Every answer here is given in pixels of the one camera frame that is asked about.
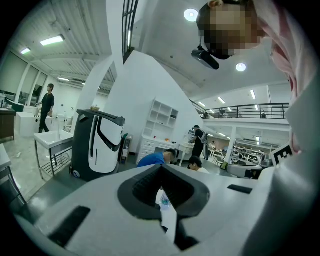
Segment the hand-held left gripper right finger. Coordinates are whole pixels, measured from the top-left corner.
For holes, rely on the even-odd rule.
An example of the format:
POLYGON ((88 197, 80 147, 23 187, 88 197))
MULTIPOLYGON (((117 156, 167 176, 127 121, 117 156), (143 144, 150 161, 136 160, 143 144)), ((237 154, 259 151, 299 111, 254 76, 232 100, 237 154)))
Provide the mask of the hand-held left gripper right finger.
POLYGON ((161 166, 161 177, 180 202, 170 226, 177 232, 177 242, 163 243, 162 254, 242 254, 258 219, 250 207, 259 181, 166 164, 161 166))

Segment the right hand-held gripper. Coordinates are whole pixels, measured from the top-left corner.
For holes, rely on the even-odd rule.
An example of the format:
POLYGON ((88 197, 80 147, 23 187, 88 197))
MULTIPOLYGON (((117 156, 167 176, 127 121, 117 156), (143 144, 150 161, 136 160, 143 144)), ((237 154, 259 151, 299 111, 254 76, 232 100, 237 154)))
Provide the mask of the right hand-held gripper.
POLYGON ((229 164, 226 171, 237 178, 258 180, 263 170, 276 167, 292 155, 292 147, 287 143, 270 154, 264 155, 258 164, 258 169, 252 169, 248 165, 229 164))

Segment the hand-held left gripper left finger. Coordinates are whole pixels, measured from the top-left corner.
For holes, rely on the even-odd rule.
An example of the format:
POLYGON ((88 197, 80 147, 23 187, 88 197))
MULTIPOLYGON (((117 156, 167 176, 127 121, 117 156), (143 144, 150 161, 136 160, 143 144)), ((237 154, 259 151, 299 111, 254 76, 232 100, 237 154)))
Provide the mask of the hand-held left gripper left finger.
POLYGON ((82 225, 66 245, 78 256, 173 256, 178 248, 157 220, 129 214, 118 200, 120 185, 144 172, 134 168, 90 181, 48 208, 36 227, 49 235, 77 206, 90 209, 82 225))

